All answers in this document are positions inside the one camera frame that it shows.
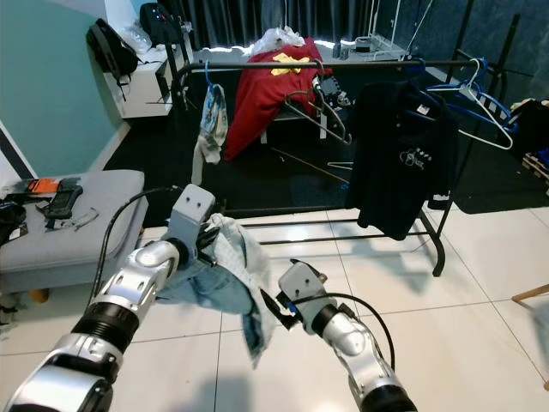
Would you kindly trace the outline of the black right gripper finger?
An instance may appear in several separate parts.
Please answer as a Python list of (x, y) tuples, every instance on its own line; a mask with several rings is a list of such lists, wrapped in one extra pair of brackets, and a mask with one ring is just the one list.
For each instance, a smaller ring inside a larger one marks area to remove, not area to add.
[(262, 292), (262, 299), (264, 305), (268, 310), (278, 318), (278, 321), (287, 330), (293, 329), (297, 325), (297, 313), (295, 312), (295, 306), (285, 292), (278, 292), (274, 297), (268, 292)]

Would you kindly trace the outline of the light blue denim shorts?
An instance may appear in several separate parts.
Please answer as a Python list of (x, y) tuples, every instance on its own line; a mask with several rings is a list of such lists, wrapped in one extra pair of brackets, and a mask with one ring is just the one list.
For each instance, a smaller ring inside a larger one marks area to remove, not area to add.
[(280, 322), (264, 305), (262, 290), (272, 274), (269, 256), (242, 224), (224, 215), (212, 215), (220, 229), (205, 248), (215, 264), (197, 262), (167, 280), (157, 295), (164, 303), (189, 303), (242, 318), (244, 344), (257, 367)]

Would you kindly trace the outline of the blue plastic hanger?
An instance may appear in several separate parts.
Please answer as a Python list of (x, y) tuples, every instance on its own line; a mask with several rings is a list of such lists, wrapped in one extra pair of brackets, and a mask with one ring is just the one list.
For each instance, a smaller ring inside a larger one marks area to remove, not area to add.
[(435, 85), (426, 88), (428, 93), (454, 94), (459, 103), (448, 103), (450, 109), (480, 122), (497, 127), (507, 136), (517, 133), (517, 120), (511, 110), (502, 105), (493, 95), (487, 94), (482, 87), (472, 79), (459, 80), (457, 83)]
[(208, 144), (220, 146), (224, 141), (225, 101), (224, 90), (221, 85), (212, 82), (209, 77), (208, 60), (204, 63), (203, 72), (205, 74), (205, 98), (202, 105), (202, 118), (200, 120), (200, 132), (203, 140)]

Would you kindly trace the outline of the white plastic hanger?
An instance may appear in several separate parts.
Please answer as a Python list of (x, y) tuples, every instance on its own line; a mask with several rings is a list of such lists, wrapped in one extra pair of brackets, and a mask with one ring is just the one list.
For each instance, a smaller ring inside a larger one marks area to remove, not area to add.
[[(487, 63), (487, 60), (484, 58), (470, 58), (470, 60), (472, 63), (475, 63), (475, 65), (477, 65), (477, 68), (475, 68), (474, 74), (469, 79), (472, 79), (475, 82), (477, 82), (477, 79), (481, 77), (482, 72), (487, 72), (489, 70), (489, 63)], [(465, 130), (459, 129), (458, 132), (462, 133), (463, 135), (466, 135), (467, 137), (470, 138), (470, 140), (483, 142), (484, 144), (492, 146), (492, 148), (499, 148), (502, 150), (511, 150), (516, 145), (514, 137), (511, 136), (511, 134), (510, 136), (505, 135), (504, 133), (501, 132), (501, 130), (499, 130), (498, 132), (506, 137), (505, 145), (498, 144), (498, 142), (495, 142), (494, 140), (486, 140), (485, 138), (478, 137), (474, 133), (466, 132)]]

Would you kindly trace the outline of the grey shorts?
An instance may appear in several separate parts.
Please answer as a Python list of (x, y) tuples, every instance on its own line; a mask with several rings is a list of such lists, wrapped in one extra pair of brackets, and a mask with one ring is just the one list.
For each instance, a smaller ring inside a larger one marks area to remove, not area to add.
[(227, 106), (221, 85), (209, 85), (203, 100), (202, 117), (199, 123), (196, 149), (205, 162), (217, 164), (222, 160), (227, 132)]

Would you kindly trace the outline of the black handheld controller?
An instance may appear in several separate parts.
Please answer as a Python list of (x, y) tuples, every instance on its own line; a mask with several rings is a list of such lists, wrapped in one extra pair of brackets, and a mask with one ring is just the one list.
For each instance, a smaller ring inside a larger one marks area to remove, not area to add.
[(47, 220), (68, 220), (72, 216), (72, 208), (75, 207), (75, 201), (82, 195), (82, 185), (62, 185), (59, 187), (51, 201), (40, 207), (39, 212)]

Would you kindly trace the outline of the red cloth with yellow star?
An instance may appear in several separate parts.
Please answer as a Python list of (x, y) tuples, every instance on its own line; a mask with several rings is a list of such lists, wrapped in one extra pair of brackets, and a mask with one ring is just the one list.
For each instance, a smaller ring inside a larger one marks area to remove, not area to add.
[(291, 101), (299, 103), (310, 115), (317, 113), (309, 107), (315, 101), (312, 80), (317, 77), (317, 60), (321, 60), (314, 39), (305, 38), (302, 46), (285, 45), (279, 50), (258, 52), (251, 63), (310, 63), (303, 68), (255, 68), (240, 71), (234, 100), (234, 114), (223, 149), (225, 161), (232, 161), (260, 135), (274, 120), (290, 93)]

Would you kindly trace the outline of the white cabinet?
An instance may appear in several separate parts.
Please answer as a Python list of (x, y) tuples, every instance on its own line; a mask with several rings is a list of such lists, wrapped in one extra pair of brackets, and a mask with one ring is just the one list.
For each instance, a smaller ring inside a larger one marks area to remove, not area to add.
[(105, 7), (106, 23), (141, 59), (135, 71), (122, 78), (122, 86), (118, 86), (110, 71), (103, 72), (115, 111), (126, 120), (168, 115), (172, 99), (167, 93), (167, 83), (172, 74), (165, 62), (165, 48), (154, 46), (140, 28), (138, 8), (132, 0), (105, 0)]

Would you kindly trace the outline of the orange black device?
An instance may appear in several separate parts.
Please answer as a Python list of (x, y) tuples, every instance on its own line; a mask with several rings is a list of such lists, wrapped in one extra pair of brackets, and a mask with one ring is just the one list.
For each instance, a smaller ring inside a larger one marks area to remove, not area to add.
[(44, 193), (58, 192), (60, 180), (58, 178), (36, 178), (27, 182), (27, 193), (32, 195), (44, 195)]

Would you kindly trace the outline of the black polo shirt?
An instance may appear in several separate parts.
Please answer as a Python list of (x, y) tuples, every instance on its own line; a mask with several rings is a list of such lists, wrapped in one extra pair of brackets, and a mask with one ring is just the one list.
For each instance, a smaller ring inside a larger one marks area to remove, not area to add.
[(455, 185), (458, 123), (442, 95), (413, 80), (373, 82), (354, 100), (346, 207), (360, 227), (391, 239), (411, 232), (423, 207), (443, 209)]

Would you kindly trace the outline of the white plastic bag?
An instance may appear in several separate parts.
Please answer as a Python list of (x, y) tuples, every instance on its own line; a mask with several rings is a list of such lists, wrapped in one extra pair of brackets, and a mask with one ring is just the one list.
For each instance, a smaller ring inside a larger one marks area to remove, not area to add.
[(277, 51), (286, 45), (303, 46), (304, 44), (305, 38), (285, 25), (284, 27), (268, 28), (259, 40), (256, 40), (244, 51), (244, 54), (252, 56), (263, 52)]

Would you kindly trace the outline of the black backpack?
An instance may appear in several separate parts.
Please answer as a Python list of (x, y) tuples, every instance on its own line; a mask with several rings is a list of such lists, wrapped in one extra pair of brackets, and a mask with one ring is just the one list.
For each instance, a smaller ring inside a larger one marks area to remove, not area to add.
[(115, 78), (132, 75), (140, 63), (133, 48), (101, 17), (87, 29), (86, 42), (100, 70)]

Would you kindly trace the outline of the black bag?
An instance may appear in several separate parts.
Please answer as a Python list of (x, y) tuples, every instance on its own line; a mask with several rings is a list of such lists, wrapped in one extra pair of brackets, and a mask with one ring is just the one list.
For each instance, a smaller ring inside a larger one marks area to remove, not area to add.
[(172, 0), (143, 3), (138, 9), (138, 22), (153, 45), (181, 45), (184, 32)]

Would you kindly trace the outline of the black metal clothes rack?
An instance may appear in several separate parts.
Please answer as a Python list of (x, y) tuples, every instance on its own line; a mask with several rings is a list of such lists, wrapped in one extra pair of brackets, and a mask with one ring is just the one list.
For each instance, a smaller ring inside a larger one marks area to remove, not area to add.
[[(505, 79), (505, 67), (502, 62), (498, 65), (493, 65), (484, 58), (470, 58), (470, 56), (462, 54), (463, 50), (455, 50), (456, 54), (462, 55), (464, 60), (347, 60), (346, 62), (333, 62), (323, 63), (317, 60), (312, 63), (302, 64), (279, 64), (279, 63), (217, 63), (208, 65), (208, 62), (204, 64), (188, 63), (177, 67), (175, 63), (169, 62), (169, 71), (172, 72), (173, 79), (170, 80), (170, 90), (175, 93), (181, 93), (180, 82), (184, 82), (184, 78), (191, 75), (192, 72), (209, 72), (210, 70), (262, 70), (262, 68), (279, 68), (279, 70), (293, 70), (293, 68), (310, 68), (315, 67), (318, 69), (319, 74), (324, 74), (325, 70), (395, 70), (395, 68), (408, 68), (419, 67), (421, 70), (426, 71), (427, 68), (448, 68), (450, 72), (451, 68), (456, 67), (474, 67), (477, 70), (477, 74), (472, 75), (472, 79), (481, 76), (482, 72), (486, 72), (487, 77), (492, 79), (492, 85), (494, 83), (502, 82)], [(459, 86), (459, 83), (453, 83), (454, 80), (444, 80), (444, 85), (435, 88), (454, 89), (454, 90), (442, 90), (442, 91), (460, 91), (458, 89), (470, 88)], [(217, 199), (208, 190), (201, 189), (197, 184), (187, 184), (187, 187), (172, 187), (177, 192), (182, 193), (178, 197), (177, 202), (173, 205), (173, 212), (175, 209), (181, 209), (189, 203), (185, 201), (193, 200), (188, 197), (188, 193), (196, 195), (197, 192), (202, 191), (207, 196), (207, 200), (197, 203), (197, 208), (204, 211), (204, 215), (201, 220), (196, 222), (204, 222), (208, 220), (212, 213), (222, 213), (223, 215), (231, 215), (235, 217), (263, 217), (262, 213), (274, 213), (275, 215), (295, 215), (295, 213), (313, 213), (313, 212), (327, 212), (331, 209), (338, 209), (336, 207), (295, 207), (295, 208), (260, 208), (260, 209), (224, 209), (226, 203), (217, 203)], [(444, 208), (442, 220), (439, 221), (438, 227), (432, 225), (431, 219), (424, 211), (420, 211), (416, 220), (423, 225), (423, 231), (411, 232), (411, 236), (427, 236), (434, 245), (437, 253), (437, 259), (434, 264), (434, 270), (431, 272), (434, 277), (440, 277), (443, 274), (444, 264), (446, 264), (446, 251), (443, 246), (442, 231), (444, 223), (449, 216), (451, 205), (454, 201), (448, 201), (446, 208)], [(354, 219), (336, 219), (336, 220), (322, 220), (322, 221), (302, 221), (302, 222), (282, 222), (282, 223), (263, 223), (263, 224), (250, 224), (247, 227), (281, 227), (281, 225), (319, 225), (327, 223), (348, 223), (354, 222)], [(369, 235), (354, 235), (344, 237), (306, 237), (306, 239), (298, 240), (275, 240), (274, 242), (262, 242), (263, 245), (285, 245), (285, 244), (302, 244), (310, 242), (340, 242), (340, 240), (362, 240), (362, 239), (380, 239), (384, 237), (381, 234), (369, 234)]]

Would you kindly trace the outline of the black curtain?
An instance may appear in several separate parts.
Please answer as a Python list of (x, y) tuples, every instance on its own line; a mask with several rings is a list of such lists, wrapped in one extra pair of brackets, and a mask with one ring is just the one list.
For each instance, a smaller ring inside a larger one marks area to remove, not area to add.
[(380, 35), (404, 45), (429, 19), (466, 0), (170, 0), (193, 27), (200, 47), (250, 45), (270, 28), (305, 38), (354, 40)]

